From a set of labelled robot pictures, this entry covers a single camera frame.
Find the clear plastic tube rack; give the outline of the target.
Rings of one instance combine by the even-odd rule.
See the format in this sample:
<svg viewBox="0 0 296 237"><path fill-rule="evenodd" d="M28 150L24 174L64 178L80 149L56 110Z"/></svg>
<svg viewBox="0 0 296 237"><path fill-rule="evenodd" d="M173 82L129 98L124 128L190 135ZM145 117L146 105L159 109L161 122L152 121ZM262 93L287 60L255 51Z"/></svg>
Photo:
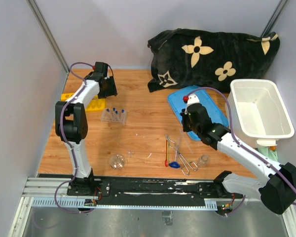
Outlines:
<svg viewBox="0 0 296 237"><path fill-rule="evenodd" d="M113 109L110 109L110 113L111 113L111 116L108 116L107 108L104 108L103 111L102 111L101 117L100 117L101 122L118 122L118 123L121 123L123 125L126 124L127 115L128 115L126 110L125 110L125 115L124 115L123 119L121 118L121 115L120 115L121 110L118 111L119 121L117 121L116 117L113 115Z"/></svg>

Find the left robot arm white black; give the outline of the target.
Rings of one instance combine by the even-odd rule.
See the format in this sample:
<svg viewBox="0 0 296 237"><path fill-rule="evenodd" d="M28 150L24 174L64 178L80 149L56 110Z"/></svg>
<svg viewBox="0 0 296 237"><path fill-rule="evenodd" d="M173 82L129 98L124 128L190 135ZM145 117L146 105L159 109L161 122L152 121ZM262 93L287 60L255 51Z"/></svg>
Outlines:
<svg viewBox="0 0 296 237"><path fill-rule="evenodd" d="M55 132L68 149L73 166L73 177L68 181L69 196L91 196L97 190L85 146L88 133L86 107L95 96L103 99L117 95L113 70L108 63L85 65L90 66L92 71L80 78L79 89L70 98L55 105Z"/></svg>

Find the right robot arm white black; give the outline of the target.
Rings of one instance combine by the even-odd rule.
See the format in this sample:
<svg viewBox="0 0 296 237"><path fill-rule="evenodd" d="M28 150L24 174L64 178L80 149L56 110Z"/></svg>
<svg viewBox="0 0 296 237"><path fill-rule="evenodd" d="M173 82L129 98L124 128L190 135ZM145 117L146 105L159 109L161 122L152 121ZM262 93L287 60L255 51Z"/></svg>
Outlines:
<svg viewBox="0 0 296 237"><path fill-rule="evenodd" d="M195 98L189 98L181 112L183 130L194 132L205 145L241 163L255 178L224 171L214 179L214 193L226 197L241 194L262 201L270 211L283 214L296 200L296 167L284 165L262 156L243 143L229 128L213 123L206 108Z"/></svg>

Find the yellow test tube rack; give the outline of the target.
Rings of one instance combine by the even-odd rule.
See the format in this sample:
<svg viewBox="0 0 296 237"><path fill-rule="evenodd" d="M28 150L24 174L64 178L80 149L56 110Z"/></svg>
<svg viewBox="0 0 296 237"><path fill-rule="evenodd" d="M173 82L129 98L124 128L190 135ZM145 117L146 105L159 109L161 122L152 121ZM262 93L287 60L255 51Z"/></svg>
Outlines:
<svg viewBox="0 0 296 237"><path fill-rule="evenodd" d="M61 101L66 101L74 93L63 93L61 95ZM94 96L93 99L90 101L88 106L85 108L87 112L97 112L102 111L106 107L106 99L99 99L98 96Z"/></svg>

